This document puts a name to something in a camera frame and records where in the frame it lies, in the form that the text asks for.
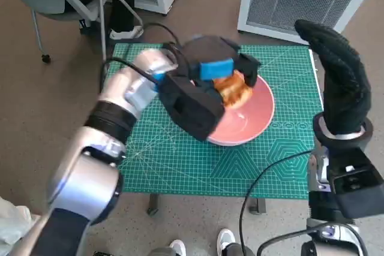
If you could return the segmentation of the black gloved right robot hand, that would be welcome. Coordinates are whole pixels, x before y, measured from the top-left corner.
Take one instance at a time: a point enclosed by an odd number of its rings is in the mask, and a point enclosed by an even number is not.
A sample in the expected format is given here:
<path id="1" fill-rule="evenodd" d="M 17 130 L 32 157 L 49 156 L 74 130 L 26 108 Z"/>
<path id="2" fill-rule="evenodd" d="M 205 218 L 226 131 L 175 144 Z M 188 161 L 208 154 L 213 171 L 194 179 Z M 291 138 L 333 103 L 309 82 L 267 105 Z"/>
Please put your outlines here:
<path id="1" fill-rule="evenodd" d="M 359 132 L 371 109 L 371 86 L 359 53 L 347 38 L 325 25 L 300 19 L 294 27 L 325 71 L 323 118 L 328 131 Z"/>

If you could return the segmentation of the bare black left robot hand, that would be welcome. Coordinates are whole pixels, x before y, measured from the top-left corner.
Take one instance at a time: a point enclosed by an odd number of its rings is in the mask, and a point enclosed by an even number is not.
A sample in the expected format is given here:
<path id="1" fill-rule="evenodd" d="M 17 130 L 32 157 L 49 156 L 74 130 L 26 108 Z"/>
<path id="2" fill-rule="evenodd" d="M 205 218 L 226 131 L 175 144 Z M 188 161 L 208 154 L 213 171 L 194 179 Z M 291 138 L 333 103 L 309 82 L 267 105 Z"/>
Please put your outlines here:
<path id="1" fill-rule="evenodd" d="M 223 37 L 204 35 L 184 43 L 181 53 L 195 86 L 238 109 L 252 96 L 261 63 L 240 52 L 240 46 Z"/>

